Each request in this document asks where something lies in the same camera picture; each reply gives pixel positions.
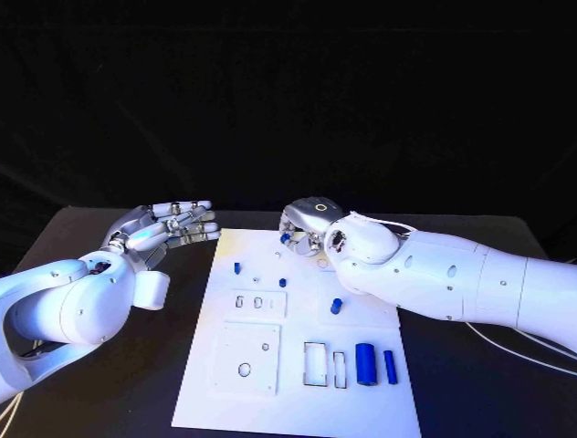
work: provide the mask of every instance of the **oval hole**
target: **oval hole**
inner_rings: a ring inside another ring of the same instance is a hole
[[[251,373],[251,365],[248,363],[240,363],[238,367],[238,374],[240,377],[246,377]]]

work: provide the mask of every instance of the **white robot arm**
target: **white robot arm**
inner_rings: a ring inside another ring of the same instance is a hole
[[[151,270],[166,250],[217,239],[209,201],[137,207],[111,226],[102,247],[0,278],[0,402],[88,354],[121,329],[129,306],[158,310],[170,278]],[[10,350],[4,320],[27,339]]]
[[[435,319],[497,324],[577,352],[577,266],[507,254],[402,225],[396,235],[327,198],[300,199],[281,215],[281,242],[320,249],[343,286]],[[295,228],[307,235],[292,240]]]

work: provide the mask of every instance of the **table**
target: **table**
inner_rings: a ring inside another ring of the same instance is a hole
[[[17,270],[98,248],[119,209],[62,209]],[[423,231],[460,235],[520,256],[545,257],[514,217],[374,214]],[[279,213],[219,212],[229,228],[275,229]],[[204,283],[216,244],[173,250],[158,270],[171,278],[164,309],[129,311],[115,337],[23,395],[7,437],[222,437],[243,433],[170,427]],[[402,342],[425,438],[442,436],[577,437],[577,378],[493,347],[460,323],[400,310]],[[559,355],[507,328],[478,325],[503,345],[553,364]],[[395,415],[395,406],[383,415]]]

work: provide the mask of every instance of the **blue cylinder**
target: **blue cylinder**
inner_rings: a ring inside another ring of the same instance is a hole
[[[383,351],[385,354],[385,366],[386,366],[386,381],[389,385],[398,383],[396,367],[393,366],[393,353],[389,350]]]
[[[338,312],[341,310],[341,299],[340,298],[334,298],[331,301],[331,306],[330,306],[330,312],[333,315],[338,315]]]
[[[372,344],[356,344],[356,383],[363,386],[377,385]]]

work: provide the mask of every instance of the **black curtain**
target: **black curtain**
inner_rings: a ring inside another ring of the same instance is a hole
[[[0,274],[65,205],[313,194],[516,215],[577,258],[575,13],[0,2]]]

